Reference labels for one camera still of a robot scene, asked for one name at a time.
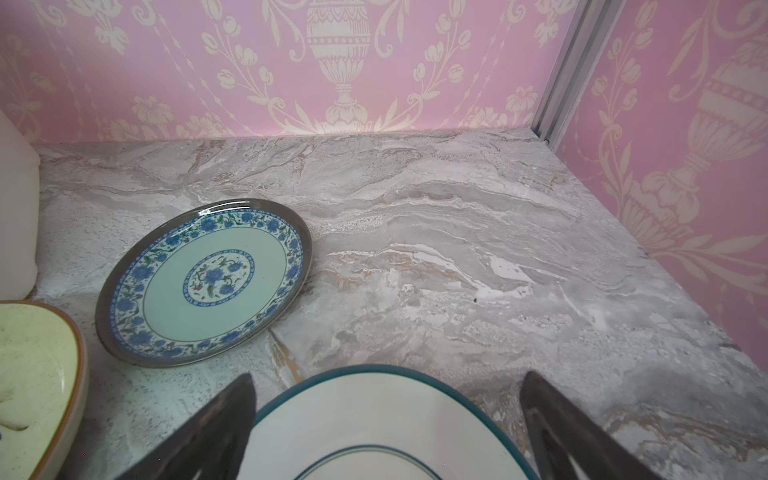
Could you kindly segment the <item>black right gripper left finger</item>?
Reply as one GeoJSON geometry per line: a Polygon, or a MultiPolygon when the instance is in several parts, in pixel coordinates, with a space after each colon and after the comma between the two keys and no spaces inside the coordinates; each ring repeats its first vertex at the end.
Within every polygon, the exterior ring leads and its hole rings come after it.
{"type": "Polygon", "coordinates": [[[252,376],[238,376],[122,479],[235,479],[256,417],[252,376]]]}

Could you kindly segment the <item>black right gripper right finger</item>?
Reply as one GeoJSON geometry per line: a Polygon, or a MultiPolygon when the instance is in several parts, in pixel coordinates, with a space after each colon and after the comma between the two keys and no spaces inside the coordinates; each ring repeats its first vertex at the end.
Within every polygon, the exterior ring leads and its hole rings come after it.
{"type": "Polygon", "coordinates": [[[657,479],[536,371],[526,373],[519,401],[542,479],[657,479]]]}

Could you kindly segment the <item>white plate green cloud emblem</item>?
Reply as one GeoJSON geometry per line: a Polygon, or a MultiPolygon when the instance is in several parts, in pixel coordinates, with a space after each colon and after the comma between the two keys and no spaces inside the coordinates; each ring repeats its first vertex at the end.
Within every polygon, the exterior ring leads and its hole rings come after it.
{"type": "Polygon", "coordinates": [[[315,375],[257,413],[241,479],[534,479],[475,403],[415,370],[365,364],[315,375]]]}

